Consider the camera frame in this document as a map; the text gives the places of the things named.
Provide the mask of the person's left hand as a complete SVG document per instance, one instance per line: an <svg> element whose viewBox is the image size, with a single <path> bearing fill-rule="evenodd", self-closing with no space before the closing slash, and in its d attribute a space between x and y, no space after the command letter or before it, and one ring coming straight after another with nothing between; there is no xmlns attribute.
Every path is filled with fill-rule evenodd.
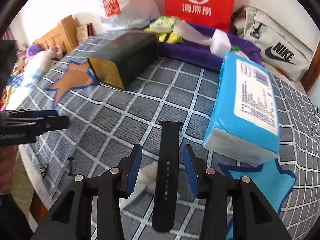
<svg viewBox="0 0 320 240"><path fill-rule="evenodd" d="M16 165L18 146L1 147L0 151L0 193L7 194L11 187Z"/></svg>

